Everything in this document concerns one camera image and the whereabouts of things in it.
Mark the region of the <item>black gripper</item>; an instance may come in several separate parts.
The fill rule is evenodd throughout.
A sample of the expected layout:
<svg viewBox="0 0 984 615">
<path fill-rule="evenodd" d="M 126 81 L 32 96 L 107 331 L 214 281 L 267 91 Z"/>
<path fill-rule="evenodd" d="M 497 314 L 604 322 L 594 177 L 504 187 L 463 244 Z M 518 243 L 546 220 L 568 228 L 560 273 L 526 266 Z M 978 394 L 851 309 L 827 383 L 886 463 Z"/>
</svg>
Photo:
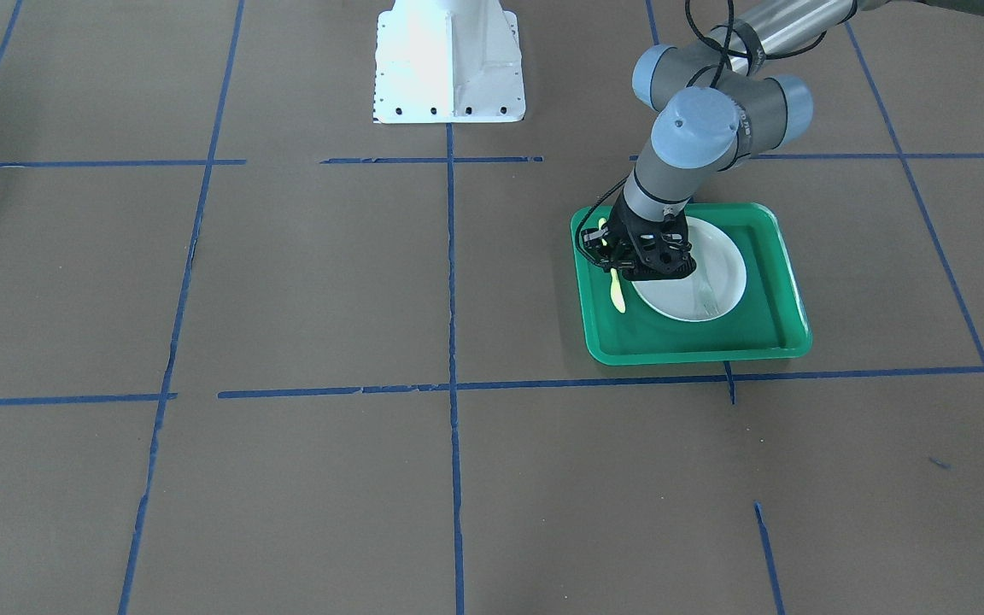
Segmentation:
<svg viewBox="0 0 984 615">
<path fill-rule="evenodd" d="M 606 224 L 598 227 L 589 224 L 597 209 L 589 208 L 579 222 L 579 254 L 589 264 L 604 272 L 616 270 L 629 281 L 681 280 L 698 270 L 683 211 L 647 220 L 618 196 Z"/>
</svg>

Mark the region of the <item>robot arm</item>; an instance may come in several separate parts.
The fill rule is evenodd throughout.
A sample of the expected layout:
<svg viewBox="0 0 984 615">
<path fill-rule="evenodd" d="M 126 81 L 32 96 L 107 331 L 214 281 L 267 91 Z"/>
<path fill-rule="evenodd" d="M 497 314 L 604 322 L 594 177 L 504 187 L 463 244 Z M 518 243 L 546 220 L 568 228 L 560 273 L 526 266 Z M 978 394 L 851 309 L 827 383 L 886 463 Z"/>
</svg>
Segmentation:
<svg viewBox="0 0 984 615">
<path fill-rule="evenodd" d="M 803 136 L 815 113 L 793 75 L 758 78 L 768 62 L 812 50 L 833 27 L 879 1 L 762 1 L 694 30 L 686 47 L 656 45 L 637 60 L 632 87 L 655 110 L 634 168 L 608 192 L 603 226 L 577 223 L 574 248 L 629 281 L 677 280 L 699 267 L 686 206 L 716 173 Z"/>
</svg>

